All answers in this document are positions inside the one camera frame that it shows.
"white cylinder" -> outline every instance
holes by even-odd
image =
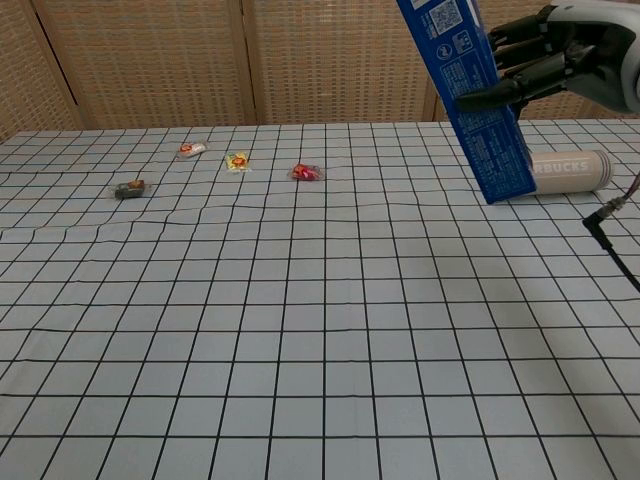
[[[532,153],[537,189],[531,195],[599,190],[611,181],[613,167],[601,151]]]

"robotic hand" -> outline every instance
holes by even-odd
[[[491,30],[502,80],[456,99],[461,111],[512,105],[570,90],[622,113],[640,113],[640,5],[556,0]]]

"cable connector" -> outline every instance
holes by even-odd
[[[611,250],[613,248],[613,244],[607,238],[607,235],[602,230],[602,227],[600,227],[600,224],[605,218],[613,215],[613,212],[620,210],[626,201],[627,199],[624,197],[612,198],[591,215],[582,219],[582,224],[587,230],[589,230],[591,236],[604,250]]]

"grid tablecloth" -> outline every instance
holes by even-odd
[[[580,218],[640,121],[522,130],[613,184],[487,206],[446,123],[10,139],[0,478],[637,479],[640,302]],[[605,228],[639,274],[638,205]]]

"blue box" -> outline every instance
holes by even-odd
[[[463,113],[454,100],[499,81],[474,0],[397,0],[487,203],[533,192],[531,157],[510,107]]]

